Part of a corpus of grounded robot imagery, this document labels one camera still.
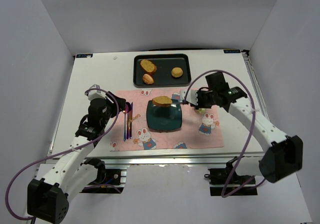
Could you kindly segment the bread slice top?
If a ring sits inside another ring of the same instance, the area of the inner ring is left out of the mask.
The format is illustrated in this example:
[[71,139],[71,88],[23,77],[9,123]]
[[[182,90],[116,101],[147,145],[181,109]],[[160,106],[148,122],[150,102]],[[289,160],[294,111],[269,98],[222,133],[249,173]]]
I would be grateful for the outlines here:
[[152,104],[158,107],[169,107],[173,103],[168,96],[157,96],[152,99]]

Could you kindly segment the metal food tongs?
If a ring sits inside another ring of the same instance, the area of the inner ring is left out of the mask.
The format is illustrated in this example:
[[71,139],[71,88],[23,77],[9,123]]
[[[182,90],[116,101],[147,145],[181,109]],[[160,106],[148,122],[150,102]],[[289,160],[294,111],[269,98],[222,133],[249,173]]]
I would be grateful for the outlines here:
[[181,105],[189,105],[189,103],[187,101],[180,101],[180,102],[172,102],[170,104],[171,107],[177,107]]

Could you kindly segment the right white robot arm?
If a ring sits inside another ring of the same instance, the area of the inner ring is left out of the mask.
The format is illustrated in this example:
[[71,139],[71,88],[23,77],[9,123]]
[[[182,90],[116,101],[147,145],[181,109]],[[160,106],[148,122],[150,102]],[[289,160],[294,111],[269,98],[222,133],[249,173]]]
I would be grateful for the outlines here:
[[256,108],[249,90],[229,87],[224,72],[204,73],[207,91],[197,91],[197,106],[218,106],[240,121],[261,146],[263,157],[246,157],[243,152],[227,163],[233,176],[261,176],[275,183],[303,165],[303,141],[278,129]]

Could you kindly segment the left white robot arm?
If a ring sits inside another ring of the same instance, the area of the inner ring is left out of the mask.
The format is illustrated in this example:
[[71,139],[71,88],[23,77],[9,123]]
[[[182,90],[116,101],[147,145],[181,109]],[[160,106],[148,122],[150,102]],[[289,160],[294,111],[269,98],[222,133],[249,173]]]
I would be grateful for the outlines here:
[[101,183],[105,163],[87,158],[107,133],[107,123],[127,108],[124,98],[108,93],[91,98],[88,113],[81,119],[68,152],[42,178],[27,187],[27,213],[51,224],[61,223],[71,201],[89,183]]

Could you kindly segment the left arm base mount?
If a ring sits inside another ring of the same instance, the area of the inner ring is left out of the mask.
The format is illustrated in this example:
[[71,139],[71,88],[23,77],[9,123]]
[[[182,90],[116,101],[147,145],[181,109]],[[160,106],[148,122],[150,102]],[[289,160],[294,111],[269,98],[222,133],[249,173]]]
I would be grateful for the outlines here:
[[88,158],[82,165],[90,165],[97,169],[96,178],[91,181],[82,191],[84,194],[121,194],[124,182],[121,178],[123,170],[119,168],[106,168],[103,160],[98,158]]

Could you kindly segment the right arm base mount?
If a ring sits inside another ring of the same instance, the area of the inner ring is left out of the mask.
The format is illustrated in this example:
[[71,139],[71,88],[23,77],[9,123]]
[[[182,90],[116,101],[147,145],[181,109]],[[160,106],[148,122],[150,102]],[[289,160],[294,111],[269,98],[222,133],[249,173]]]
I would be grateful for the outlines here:
[[[209,181],[209,190],[212,197],[221,196],[225,182],[233,168],[233,163],[235,163],[237,159],[238,158],[235,156],[232,160],[226,163],[226,167],[210,168],[208,169],[208,173],[204,174],[204,178]],[[237,175],[237,173],[234,172],[225,190],[225,194],[228,194],[229,192],[235,190],[249,179],[249,175]],[[232,196],[257,196],[258,191],[255,185],[256,180],[252,179],[242,189],[233,193]]]

